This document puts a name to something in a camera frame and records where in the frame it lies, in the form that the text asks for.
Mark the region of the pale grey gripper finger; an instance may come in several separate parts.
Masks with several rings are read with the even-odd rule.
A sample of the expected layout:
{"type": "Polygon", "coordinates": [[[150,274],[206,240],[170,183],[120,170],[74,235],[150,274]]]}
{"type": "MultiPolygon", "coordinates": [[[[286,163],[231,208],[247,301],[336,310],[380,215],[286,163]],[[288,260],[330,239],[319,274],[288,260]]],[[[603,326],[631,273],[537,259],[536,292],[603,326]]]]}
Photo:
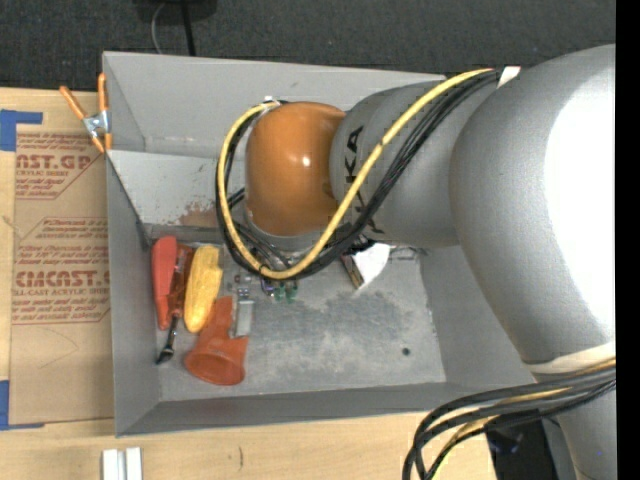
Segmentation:
{"type": "Polygon", "coordinates": [[[254,299],[250,290],[246,287],[239,287],[236,290],[233,336],[247,337],[251,333],[254,311],[254,299]]]}

